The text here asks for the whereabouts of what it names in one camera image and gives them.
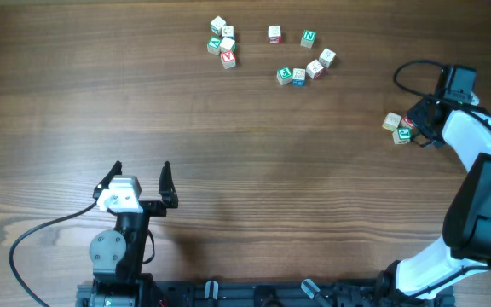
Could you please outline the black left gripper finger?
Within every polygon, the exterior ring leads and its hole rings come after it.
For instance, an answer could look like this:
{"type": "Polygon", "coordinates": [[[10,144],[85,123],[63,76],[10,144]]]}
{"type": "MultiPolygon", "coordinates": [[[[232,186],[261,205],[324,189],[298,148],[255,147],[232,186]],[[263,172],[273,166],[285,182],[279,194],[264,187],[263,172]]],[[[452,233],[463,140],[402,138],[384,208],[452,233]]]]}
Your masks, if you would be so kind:
{"type": "Polygon", "coordinates": [[[101,192],[105,189],[109,189],[109,183],[115,176],[120,176],[122,174],[122,163],[116,161],[110,171],[100,180],[100,182],[95,186],[93,191],[93,199],[98,200],[101,196],[101,192]]]}
{"type": "Polygon", "coordinates": [[[178,207],[179,199],[172,179],[171,166],[165,161],[159,176],[159,195],[166,207],[175,209],[178,207]]]}

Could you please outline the red letter wooden block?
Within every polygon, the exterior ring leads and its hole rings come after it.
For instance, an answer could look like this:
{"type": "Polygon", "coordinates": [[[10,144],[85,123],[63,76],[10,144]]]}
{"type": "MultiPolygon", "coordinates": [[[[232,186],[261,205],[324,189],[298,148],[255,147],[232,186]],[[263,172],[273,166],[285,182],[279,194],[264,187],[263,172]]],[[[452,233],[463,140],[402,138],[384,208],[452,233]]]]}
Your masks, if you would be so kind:
{"type": "Polygon", "coordinates": [[[409,119],[407,116],[404,116],[402,119],[401,119],[401,125],[403,127],[407,127],[409,129],[414,129],[415,128],[415,125],[414,123],[412,122],[411,119],[409,119]]]}

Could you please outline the green J letter block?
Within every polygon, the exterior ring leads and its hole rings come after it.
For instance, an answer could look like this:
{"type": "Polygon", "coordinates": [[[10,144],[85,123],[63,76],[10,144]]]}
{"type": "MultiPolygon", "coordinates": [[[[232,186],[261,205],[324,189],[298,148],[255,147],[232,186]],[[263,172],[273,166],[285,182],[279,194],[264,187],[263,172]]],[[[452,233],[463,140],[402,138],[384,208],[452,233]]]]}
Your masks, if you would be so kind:
{"type": "Polygon", "coordinates": [[[400,127],[392,133],[394,144],[407,144],[410,143],[412,138],[412,131],[409,128],[400,127]]]}

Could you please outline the yellow side picture block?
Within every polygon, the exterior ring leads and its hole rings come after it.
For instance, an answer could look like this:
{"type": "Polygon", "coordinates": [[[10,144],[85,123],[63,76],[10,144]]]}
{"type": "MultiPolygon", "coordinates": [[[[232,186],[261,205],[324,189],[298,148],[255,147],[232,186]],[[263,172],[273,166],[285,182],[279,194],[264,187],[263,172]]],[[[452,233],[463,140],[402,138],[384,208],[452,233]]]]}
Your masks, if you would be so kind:
{"type": "Polygon", "coordinates": [[[401,123],[401,116],[396,113],[388,113],[382,124],[382,128],[391,132],[395,131],[401,123]]]}

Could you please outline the yellow edged picture block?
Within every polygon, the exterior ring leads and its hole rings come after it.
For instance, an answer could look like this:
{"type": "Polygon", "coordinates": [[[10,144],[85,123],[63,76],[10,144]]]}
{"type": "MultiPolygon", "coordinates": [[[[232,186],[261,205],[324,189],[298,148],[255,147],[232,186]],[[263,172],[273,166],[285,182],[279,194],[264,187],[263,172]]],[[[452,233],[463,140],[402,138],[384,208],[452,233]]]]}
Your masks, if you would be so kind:
{"type": "Polygon", "coordinates": [[[336,53],[330,50],[329,48],[325,48],[321,52],[318,61],[324,68],[329,68],[335,59],[336,59],[336,53]]]}

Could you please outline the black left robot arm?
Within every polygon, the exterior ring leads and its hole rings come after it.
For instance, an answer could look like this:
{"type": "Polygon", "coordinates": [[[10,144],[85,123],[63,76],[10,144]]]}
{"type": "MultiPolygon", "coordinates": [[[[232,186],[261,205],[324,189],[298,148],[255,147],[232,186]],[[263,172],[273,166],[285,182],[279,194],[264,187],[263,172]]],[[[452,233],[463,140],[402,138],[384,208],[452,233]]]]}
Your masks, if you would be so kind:
{"type": "Polygon", "coordinates": [[[116,217],[113,229],[99,233],[90,243],[93,263],[91,286],[78,290],[77,306],[166,306],[166,297],[153,276],[142,266],[154,259],[144,257],[152,217],[165,217],[178,207],[170,163],[159,176],[160,200],[141,200],[142,188],[135,176],[125,176],[117,161],[94,188],[93,198],[102,211],[116,217]]]}

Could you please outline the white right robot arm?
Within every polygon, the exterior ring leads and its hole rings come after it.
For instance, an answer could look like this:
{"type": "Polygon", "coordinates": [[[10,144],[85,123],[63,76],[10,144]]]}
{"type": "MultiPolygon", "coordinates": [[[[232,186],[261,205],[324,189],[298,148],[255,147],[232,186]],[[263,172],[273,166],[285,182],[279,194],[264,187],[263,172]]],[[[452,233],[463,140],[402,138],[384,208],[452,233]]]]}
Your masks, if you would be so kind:
{"type": "Polygon", "coordinates": [[[443,221],[442,235],[411,258],[381,272],[377,300],[434,300],[455,283],[491,271],[491,117],[468,98],[428,95],[407,112],[419,132],[457,154],[467,175],[443,221]]]}

